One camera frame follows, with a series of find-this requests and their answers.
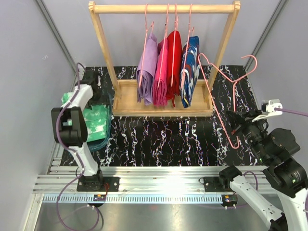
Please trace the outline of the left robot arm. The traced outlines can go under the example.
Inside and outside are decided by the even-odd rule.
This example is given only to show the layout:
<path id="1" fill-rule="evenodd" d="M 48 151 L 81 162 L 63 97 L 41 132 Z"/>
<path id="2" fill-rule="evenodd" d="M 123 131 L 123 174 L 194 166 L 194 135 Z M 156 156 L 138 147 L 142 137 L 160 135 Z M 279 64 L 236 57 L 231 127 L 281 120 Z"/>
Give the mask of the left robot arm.
<path id="1" fill-rule="evenodd" d="M 108 188 L 88 145 L 105 138 L 108 104 L 108 97 L 103 96 L 99 87 L 98 72 L 87 68 L 62 106 L 51 110 L 54 139 L 77 163 L 78 191 L 98 192 Z"/>

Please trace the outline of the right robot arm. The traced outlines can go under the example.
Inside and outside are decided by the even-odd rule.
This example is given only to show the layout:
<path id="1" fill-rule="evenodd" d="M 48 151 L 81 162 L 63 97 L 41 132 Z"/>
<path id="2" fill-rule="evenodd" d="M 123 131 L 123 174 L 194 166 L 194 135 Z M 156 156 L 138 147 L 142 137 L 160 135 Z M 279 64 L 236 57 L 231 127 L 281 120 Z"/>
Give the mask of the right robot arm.
<path id="1" fill-rule="evenodd" d="M 227 111 L 226 114 L 231 123 L 231 133 L 243 134 L 259 163 L 266 166 L 263 174 L 283 209 L 279 210 L 266 200 L 236 166 L 220 171 L 222 188 L 241 196 L 270 231 L 306 231 L 308 176 L 293 158 L 300 151 L 300 146 L 291 130 L 276 128 L 268 133 L 267 114 L 260 110 L 247 113 Z"/>

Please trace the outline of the blue patterned trousers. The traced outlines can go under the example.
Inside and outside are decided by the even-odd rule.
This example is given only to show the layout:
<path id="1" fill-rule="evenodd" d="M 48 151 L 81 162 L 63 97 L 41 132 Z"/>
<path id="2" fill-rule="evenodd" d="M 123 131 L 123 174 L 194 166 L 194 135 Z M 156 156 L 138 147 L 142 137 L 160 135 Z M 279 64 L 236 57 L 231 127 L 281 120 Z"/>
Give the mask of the blue patterned trousers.
<path id="1" fill-rule="evenodd" d="M 189 37 L 182 50 L 180 68 L 180 97 L 184 108 L 192 104 L 193 92 L 200 74 L 200 64 L 197 61 L 199 55 L 200 40 L 198 36 Z"/>

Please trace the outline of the pink hanger with blue trousers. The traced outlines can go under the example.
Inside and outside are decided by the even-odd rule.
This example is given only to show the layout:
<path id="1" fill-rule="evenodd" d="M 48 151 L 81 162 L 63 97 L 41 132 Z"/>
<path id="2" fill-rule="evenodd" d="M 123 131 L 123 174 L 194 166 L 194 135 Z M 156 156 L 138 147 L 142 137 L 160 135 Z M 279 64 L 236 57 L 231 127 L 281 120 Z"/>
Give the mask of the pink hanger with blue trousers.
<path id="1" fill-rule="evenodd" d="M 186 50 L 185 50 L 185 55 L 184 55 L 184 64 L 183 64 L 183 69 L 182 69 L 182 76 L 181 76 L 181 85 L 180 88 L 182 89 L 184 86 L 184 80 L 185 80 L 185 66 L 186 66 L 186 61 L 187 61 L 187 53 L 188 53 L 188 45 L 189 45 L 189 38 L 192 32 L 191 28 L 191 14 L 192 14 L 192 7 L 193 4 L 190 4 L 190 10 L 189 10 L 189 23 L 188 23 L 188 36 L 187 36 L 187 41 L 186 41 Z"/>

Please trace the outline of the green white trousers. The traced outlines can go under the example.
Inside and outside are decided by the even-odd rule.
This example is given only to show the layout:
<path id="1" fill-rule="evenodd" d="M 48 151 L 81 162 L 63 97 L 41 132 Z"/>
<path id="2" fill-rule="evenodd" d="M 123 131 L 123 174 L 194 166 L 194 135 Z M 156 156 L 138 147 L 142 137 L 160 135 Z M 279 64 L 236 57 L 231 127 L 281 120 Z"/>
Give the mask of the green white trousers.
<path id="1" fill-rule="evenodd" d="M 53 109 L 55 140 L 65 146 L 81 146 L 85 142 L 107 137 L 109 105 L 100 100 L 92 88 L 84 86 L 62 96 L 62 107 Z"/>

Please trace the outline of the pink wire hanger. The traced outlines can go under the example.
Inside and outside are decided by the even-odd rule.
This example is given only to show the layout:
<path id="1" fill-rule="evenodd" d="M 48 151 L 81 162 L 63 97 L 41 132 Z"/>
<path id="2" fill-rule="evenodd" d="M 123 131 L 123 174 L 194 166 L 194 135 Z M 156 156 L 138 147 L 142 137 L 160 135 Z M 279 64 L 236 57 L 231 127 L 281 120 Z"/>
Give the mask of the pink wire hanger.
<path id="1" fill-rule="evenodd" d="M 248 58 L 248 57 L 249 57 L 249 58 L 253 58 L 253 60 L 254 60 L 254 62 L 255 62 L 255 65 L 254 65 L 253 69 L 252 69 L 250 72 L 246 73 L 245 75 L 243 75 L 243 76 L 241 76 L 241 77 L 239 77 L 239 78 L 237 78 L 237 79 L 235 79 L 235 80 L 231 80 L 231 79 L 230 79 L 229 77 L 227 77 L 217 66 L 215 66 L 213 63 L 211 63 L 211 62 L 209 61 L 209 59 L 208 59 L 203 53 L 200 53 L 200 54 L 197 56 L 197 61 L 198 61 L 199 64 L 201 64 L 201 56 L 203 56 L 203 57 L 205 58 L 205 60 L 207 61 L 207 63 L 208 63 L 210 66 L 212 66 L 212 67 L 214 68 L 214 70 L 217 70 L 221 75 L 223 75 L 223 76 L 225 77 L 225 79 L 227 79 L 230 83 L 232 83 L 233 111 L 235 112 L 235 111 L 236 111 L 236 97 L 235 97 L 235 87 L 236 87 L 236 84 L 237 84 L 239 81 L 241 81 L 242 79 L 244 79 L 245 77 L 247 77 L 248 75 L 250 75 L 251 73 L 253 73 L 253 72 L 256 70 L 256 68 L 257 68 L 257 58 L 256 58 L 254 55 L 252 55 L 252 54 L 249 54 L 249 55 L 246 55 L 246 56 L 241 57 L 242 59 L 245 59 L 245 58 Z M 222 121 L 222 118 L 221 118 L 221 116 L 220 116 L 220 113 L 219 113 L 219 111 L 218 111 L 218 109 L 217 109 L 217 107 L 216 107 L 215 101 L 214 101 L 214 99 L 213 99 L 213 97 L 212 97 L 212 94 L 211 94 L 211 87 L 209 87 L 209 80 L 206 79 L 205 73 L 204 73 L 203 69 L 201 70 L 201 72 L 202 72 L 202 76 L 203 76 L 203 78 L 204 78 L 204 80 L 205 80 L 206 90 L 208 90 L 210 99 L 211 99 L 212 104 L 213 104 L 213 106 L 214 106 L 215 112 L 216 112 L 216 114 L 217 114 L 217 116 L 218 116 L 218 119 L 219 119 L 219 121 L 220 121 L 220 123 L 221 123 L 221 125 L 222 125 L 222 128 L 223 128 L 223 130 L 224 130 L 224 132 L 225 132 L 225 134 L 226 134 L 227 140 L 228 140 L 228 142 L 229 142 L 231 148 L 233 148 L 233 149 L 236 150 L 236 149 L 238 149 L 238 148 L 240 147 L 240 143 L 239 143 L 240 140 L 239 140 L 239 137 L 236 136 L 236 141 L 237 141 L 237 143 L 236 143 L 236 145 L 233 145 L 232 142 L 231 142 L 231 139 L 230 139 L 230 137 L 229 137 L 229 135 L 228 135 L 228 133 L 227 133 L 227 130 L 226 130 L 225 126 L 224 126 L 224 123 L 223 123 L 223 121 Z"/>

